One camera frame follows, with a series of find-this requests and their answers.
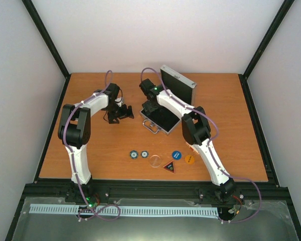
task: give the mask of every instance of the red triangle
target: red triangle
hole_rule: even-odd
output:
[[[168,162],[165,166],[163,166],[163,168],[164,168],[165,170],[168,170],[168,171],[170,171],[170,172],[175,173],[175,169],[174,169],[174,161]]]

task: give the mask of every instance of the wooden surface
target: wooden surface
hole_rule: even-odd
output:
[[[237,74],[184,74],[195,81],[195,106],[202,106],[217,124],[220,136],[214,141],[217,153],[226,170],[234,176],[244,176],[254,181],[267,181],[263,161],[255,138],[242,88]],[[115,73],[113,82],[122,89],[125,103],[132,105],[135,119],[122,119],[118,125],[103,120],[104,111],[91,119],[91,138],[87,146],[88,165],[94,179],[121,180],[184,180],[210,181],[209,172],[200,156],[186,146],[181,124],[169,135],[152,134],[142,126],[139,115],[146,97],[139,89],[139,73]],[[155,84],[159,80],[146,73]],[[104,73],[74,73],[63,101],[78,103],[89,97],[94,90],[104,87]],[[70,178],[71,168],[68,154],[57,137],[59,118],[40,172],[41,178]],[[159,155],[162,164],[152,167],[148,158],[131,159],[131,150],[148,151]],[[174,162],[175,173],[162,166],[172,160],[172,152],[178,150],[183,157]],[[195,163],[184,161],[188,154],[195,156]]]

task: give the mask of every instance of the black corner post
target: black corner post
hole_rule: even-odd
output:
[[[284,0],[280,9],[278,10],[277,14],[275,15],[269,29],[266,31],[259,47],[255,51],[249,65],[246,67],[246,70],[243,74],[245,80],[247,80],[252,73],[254,67],[256,66],[257,62],[259,61],[260,57],[262,56],[264,50],[266,49],[267,45],[271,41],[273,35],[275,34],[277,28],[280,26],[282,20],[284,19],[286,13],[289,11],[290,7],[292,6],[294,0]]]
[[[62,61],[56,46],[54,45],[52,39],[49,36],[49,33],[44,25],[44,23],[42,22],[33,2],[31,0],[22,0],[22,2],[24,3],[28,13],[30,14],[30,17],[32,18],[32,20],[34,21],[37,29],[39,30],[42,38],[44,39],[48,49],[50,50],[52,56],[54,57],[57,65],[60,68],[60,71],[62,72],[62,74],[64,75],[65,78],[68,78],[70,76],[64,62]]]

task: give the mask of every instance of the orange disc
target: orange disc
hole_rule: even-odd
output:
[[[193,164],[195,162],[195,158],[193,156],[191,156],[191,155],[187,155],[187,156],[185,156],[185,162],[187,164],[191,165],[191,164]]]

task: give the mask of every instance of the coiled purple cable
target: coiled purple cable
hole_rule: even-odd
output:
[[[140,73],[140,81],[142,82],[142,75],[143,75],[143,73],[145,72],[145,70],[147,70],[147,69],[153,71],[153,72],[157,75],[157,77],[158,77],[158,78],[160,79],[160,81],[161,81],[161,84],[162,84],[162,86],[163,86],[163,89],[164,89],[165,93],[166,93],[168,96],[170,96],[169,92],[167,91],[167,89],[166,89],[166,87],[165,87],[165,85],[164,85],[164,82],[163,82],[161,76],[160,76],[159,73],[158,73],[156,70],[154,70],[153,68],[150,68],[150,67],[144,68],[144,69],[141,71],[141,73]],[[182,104],[178,99],[174,98],[173,96],[171,96],[170,98],[171,98],[172,100],[174,100],[176,103],[178,103],[179,105],[185,107],[185,105]],[[217,125],[214,123],[214,121],[213,121],[211,118],[209,118],[209,117],[208,117],[207,115],[205,115],[204,113],[202,113],[202,112],[200,112],[200,111],[198,111],[198,110],[196,110],[196,109],[193,109],[193,108],[191,108],[191,107],[186,107],[186,109],[191,110],[191,111],[194,111],[194,112],[197,113],[197,114],[200,114],[201,116],[203,116],[204,118],[206,118],[210,123],[212,123],[212,125],[214,126],[214,128],[215,128],[215,130],[216,130],[216,135],[213,136],[213,137],[211,137],[211,138],[209,139],[209,141],[207,142],[207,147],[208,147],[209,152],[210,152],[210,154],[211,154],[211,156],[212,156],[212,158],[213,158],[213,160],[214,160],[214,163],[216,164],[216,166],[217,166],[218,168],[220,168],[221,166],[220,166],[220,165],[218,164],[218,162],[216,161],[216,159],[215,159],[215,157],[214,157],[214,155],[213,155],[213,153],[212,153],[212,150],[211,150],[211,148],[210,148],[210,142],[213,141],[214,139],[216,139],[216,138],[219,136],[219,129],[217,128]],[[239,179],[239,180],[245,180],[245,181],[251,182],[251,183],[254,185],[254,187],[256,188],[256,190],[257,190],[257,193],[258,193],[258,195],[259,195],[259,201],[260,201],[258,209],[257,209],[256,212],[253,213],[251,216],[249,216],[249,217],[247,217],[247,218],[245,218],[245,219],[239,220],[239,221],[228,221],[228,222],[231,222],[231,223],[240,223],[240,222],[248,221],[249,219],[251,219],[251,218],[253,218],[254,216],[256,216],[256,215],[260,212],[260,210],[261,210],[261,205],[262,205],[261,192],[260,192],[258,186],[256,185],[256,183],[255,183],[253,180],[251,180],[251,179],[249,179],[249,178],[246,178],[246,177],[235,177],[235,176],[229,175],[229,174],[227,174],[226,172],[224,172],[224,171],[222,170],[222,168],[220,169],[220,171],[221,171],[224,175],[226,175],[227,177],[229,177],[229,178]]]
[[[107,84],[107,76],[108,76],[109,73],[111,73],[111,78],[110,78],[109,83]],[[98,97],[99,95],[101,95],[101,94],[107,89],[107,87],[108,87],[109,84],[111,83],[112,79],[113,79],[113,73],[112,73],[111,70],[108,70],[108,71],[106,72],[106,75],[105,75],[105,85],[106,85],[105,88],[104,88],[102,91],[98,92],[97,94],[93,94],[92,96],[88,97],[88,98],[85,99],[84,101],[80,102],[80,103],[73,109],[73,111],[70,113],[70,115],[69,115],[69,117],[68,117],[68,119],[67,119],[67,121],[66,121],[65,128],[64,128],[64,133],[63,133],[63,142],[64,142],[65,146],[71,151],[71,163],[72,163],[72,168],[73,168],[73,170],[74,170],[74,174],[75,174],[75,177],[76,177],[76,180],[77,180],[77,183],[78,183],[78,188],[79,188],[80,194],[81,194],[82,198],[84,199],[84,201],[85,201],[85,203],[86,203],[88,209],[94,214],[93,216],[91,216],[91,217],[89,217],[89,218],[85,218],[85,220],[90,220],[90,219],[92,219],[92,218],[94,218],[94,217],[98,217],[98,218],[100,218],[100,219],[102,219],[102,220],[104,220],[104,221],[115,221],[116,219],[119,218],[120,213],[121,213],[121,210],[120,210],[120,208],[119,208],[117,205],[115,205],[115,204],[109,204],[109,205],[106,205],[106,206],[104,206],[103,208],[101,208],[100,210],[98,210],[97,212],[95,212],[94,208],[89,207],[89,203],[88,203],[88,201],[87,201],[87,199],[86,199],[86,197],[85,197],[85,194],[84,194],[84,192],[83,192],[83,190],[82,190],[82,187],[81,187],[81,184],[80,184],[80,180],[79,180],[79,177],[78,177],[78,173],[77,173],[77,169],[76,169],[76,165],[75,165],[75,157],[74,157],[73,149],[71,148],[71,146],[68,145],[68,143],[67,143],[67,141],[66,141],[66,132],[67,132],[67,128],[68,128],[68,125],[69,125],[69,123],[70,123],[70,120],[71,120],[72,116],[75,114],[76,110],[77,110],[78,108],[80,108],[83,104],[85,104],[86,102],[88,102],[88,101],[90,101],[90,100],[92,100],[92,99]],[[102,210],[104,210],[105,208],[110,207],[110,206],[115,206],[115,207],[118,209],[118,216],[116,216],[115,218],[104,218],[104,217],[98,215]],[[80,212],[78,213],[79,221],[81,220],[80,214],[82,213],[82,211],[80,211]]]

